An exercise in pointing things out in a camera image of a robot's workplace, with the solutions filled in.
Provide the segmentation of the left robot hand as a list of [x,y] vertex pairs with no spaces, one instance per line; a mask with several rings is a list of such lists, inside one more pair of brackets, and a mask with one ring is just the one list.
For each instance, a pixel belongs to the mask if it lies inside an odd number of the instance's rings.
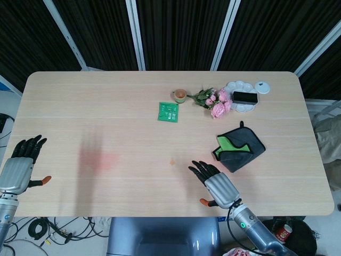
[[27,188],[47,184],[50,175],[40,180],[32,180],[31,175],[43,144],[47,141],[41,135],[20,141],[10,158],[8,158],[1,172],[1,193],[20,195]]

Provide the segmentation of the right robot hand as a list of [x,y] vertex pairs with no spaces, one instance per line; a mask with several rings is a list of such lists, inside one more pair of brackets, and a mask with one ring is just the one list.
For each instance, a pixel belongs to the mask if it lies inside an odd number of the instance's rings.
[[219,206],[229,209],[237,200],[239,192],[225,173],[217,167],[203,161],[192,161],[193,166],[188,169],[192,171],[199,181],[206,187],[213,200],[208,201],[201,198],[199,202],[206,207]]

